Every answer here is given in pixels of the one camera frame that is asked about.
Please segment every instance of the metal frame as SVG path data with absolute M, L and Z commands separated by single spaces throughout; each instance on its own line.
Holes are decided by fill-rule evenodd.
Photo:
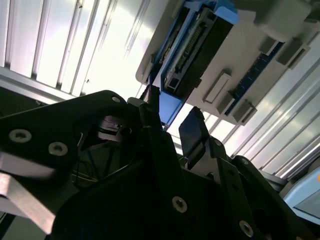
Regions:
M 32 80 L 4 67 L 0 67 L 0 87 L 45 104 L 55 104 L 75 98 L 71 94 Z

